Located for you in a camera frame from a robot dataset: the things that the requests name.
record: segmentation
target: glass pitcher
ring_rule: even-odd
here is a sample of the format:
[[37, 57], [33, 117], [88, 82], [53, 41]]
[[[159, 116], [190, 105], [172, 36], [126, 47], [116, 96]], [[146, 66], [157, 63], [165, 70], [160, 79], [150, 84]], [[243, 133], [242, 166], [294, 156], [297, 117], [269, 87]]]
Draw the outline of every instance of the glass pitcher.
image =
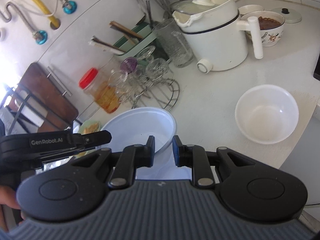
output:
[[192, 62], [193, 52], [174, 19], [159, 23], [153, 32], [176, 67], [182, 68]]

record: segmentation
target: brown soup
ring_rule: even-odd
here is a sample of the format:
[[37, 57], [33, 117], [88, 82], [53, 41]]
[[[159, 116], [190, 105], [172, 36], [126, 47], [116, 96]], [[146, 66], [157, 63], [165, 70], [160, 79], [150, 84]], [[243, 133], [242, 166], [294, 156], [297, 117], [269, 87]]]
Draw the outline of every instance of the brown soup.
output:
[[277, 20], [274, 20], [271, 18], [262, 18], [261, 16], [259, 17], [259, 24], [260, 24], [261, 30], [274, 29], [281, 25], [281, 23], [278, 22]]

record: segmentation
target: floor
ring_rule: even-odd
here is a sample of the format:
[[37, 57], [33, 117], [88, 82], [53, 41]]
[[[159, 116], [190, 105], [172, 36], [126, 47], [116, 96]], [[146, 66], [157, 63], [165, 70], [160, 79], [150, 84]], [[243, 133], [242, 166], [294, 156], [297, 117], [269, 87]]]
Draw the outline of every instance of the floor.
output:
[[309, 229], [311, 229], [314, 232], [320, 231], [320, 221], [316, 220], [313, 216], [309, 215], [304, 210], [301, 213], [301, 216], [299, 217], [299, 220], [304, 223]]

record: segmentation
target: yellow gas pipe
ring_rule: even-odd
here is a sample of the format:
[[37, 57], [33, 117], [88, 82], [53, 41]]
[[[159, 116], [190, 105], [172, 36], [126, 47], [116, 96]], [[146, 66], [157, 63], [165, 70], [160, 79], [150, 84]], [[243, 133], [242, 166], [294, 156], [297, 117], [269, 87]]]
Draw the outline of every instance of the yellow gas pipe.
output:
[[[43, 4], [41, 0], [33, 0], [33, 2], [40, 8], [40, 10], [44, 14], [51, 14], [49, 9]], [[60, 21], [54, 16], [48, 16], [48, 19], [51, 22], [51, 25], [54, 29], [58, 29], [60, 27]]]

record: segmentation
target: white cable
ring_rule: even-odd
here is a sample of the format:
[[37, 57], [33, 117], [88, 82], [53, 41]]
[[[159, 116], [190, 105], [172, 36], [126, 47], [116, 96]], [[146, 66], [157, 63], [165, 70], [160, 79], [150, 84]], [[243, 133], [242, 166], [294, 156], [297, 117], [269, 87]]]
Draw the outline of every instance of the white cable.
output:
[[18, 3], [16, 3], [15, 1], [13, 1], [13, 0], [9, 0], [9, 1], [11, 1], [11, 2], [13, 2], [16, 6], [18, 6], [18, 7], [22, 7], [23, 8], [23, 10], [25, 10], [25, 11], [28, 11], [28, 12], [30, 12], [30, 13], [33, 13], [33, 14], [35, 14], [35, 15], [38, 15], [38, 16], [41, 16], [41, 17], [50, 17], [50, 16], [53, 16], [56, 12], [57, 12], [57, 9], [58, 9], [58, 0], [56, 0], [56, 2], [55, 2], [55, 9], [54, 9], [54, 12], [52, 13], [52, 14], [44, 14], [44, 13], [41, 13], [41, 12], [35, 12], [35, 11], [32, 11], [32, 10], [30, 10], [30, 9], [27, 9], [27, 8], [25, 8], [22, 4], [18, 4]]

